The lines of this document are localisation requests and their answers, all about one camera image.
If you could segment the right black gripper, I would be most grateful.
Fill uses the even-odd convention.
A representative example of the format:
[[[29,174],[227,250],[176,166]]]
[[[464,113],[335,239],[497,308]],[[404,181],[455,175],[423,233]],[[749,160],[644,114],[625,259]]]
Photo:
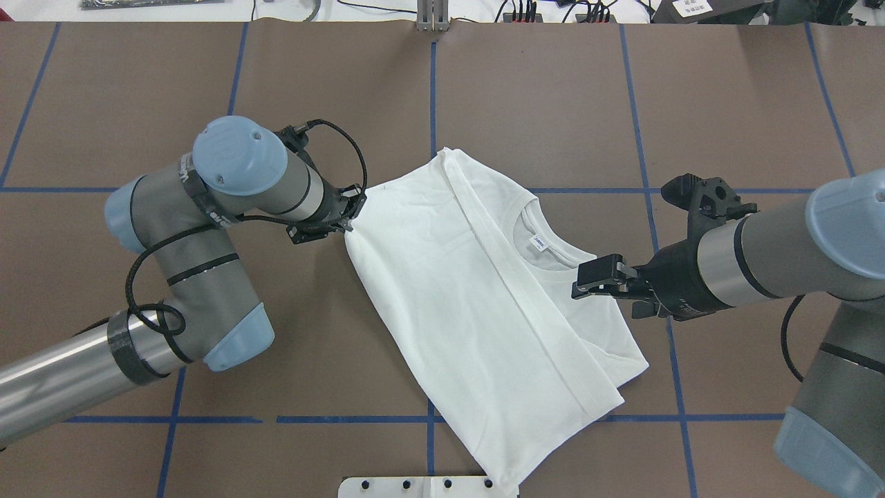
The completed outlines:
[[[706,233],[758,212],[720,177],[682,174],[661,188],[664,201],[688,212],[688,234],[683,241],[664,247],[635,269],[619,253],[579,265],[572,283],[572,299],[609,296],[631,299],[634,320],[671,316],[677,321],[711,315],[729,306],[715,297],[702,280],[698,263],[701,239]],[[640,289],[645,296],[640,297]]]

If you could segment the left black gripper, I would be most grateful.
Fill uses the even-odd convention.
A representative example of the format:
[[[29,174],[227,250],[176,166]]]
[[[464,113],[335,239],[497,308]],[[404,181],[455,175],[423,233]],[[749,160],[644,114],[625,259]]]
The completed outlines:
[[[297,220],[290,221],[286,229],[294,245],[319,241],[335,232],[351,231],[352,220],[360,214],[367,201],[362,185],[335,188],[319,173],[319,168],[306,150],[307,133],[313,127],[313,124],[290,125],[276,133],[285,148],[306,164],[308,172],[304,198],[294,208],[277,215],[283,218],[285,214],[296,214]]]

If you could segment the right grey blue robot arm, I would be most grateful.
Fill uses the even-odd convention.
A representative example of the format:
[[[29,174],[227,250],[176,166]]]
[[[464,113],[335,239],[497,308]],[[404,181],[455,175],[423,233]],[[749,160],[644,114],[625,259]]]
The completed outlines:
[[[799,390],[778,460],[828,494],[882,497],[883,190],[877,169],[760,208],[720,177],[677,176],[660,193],[686,212],[684,239],[645,264],[584,262],[571,295],[674,322],[783,300],[779,346]]]

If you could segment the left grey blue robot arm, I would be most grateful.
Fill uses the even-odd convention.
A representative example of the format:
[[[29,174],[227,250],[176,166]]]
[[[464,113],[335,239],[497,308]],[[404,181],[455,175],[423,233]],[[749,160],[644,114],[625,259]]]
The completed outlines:
[[[137,254],[124,309],[2,369],[2,446],[146,387],[202,360],[227,371],[274,341],[265,306],[228,230],[246,221],[283,226],[295,245],[351,230],[368,172],[335,188],[309,152],[325,119],[272,131],[224,116],[171,166],[124,184],[104,205],[107,228]]]

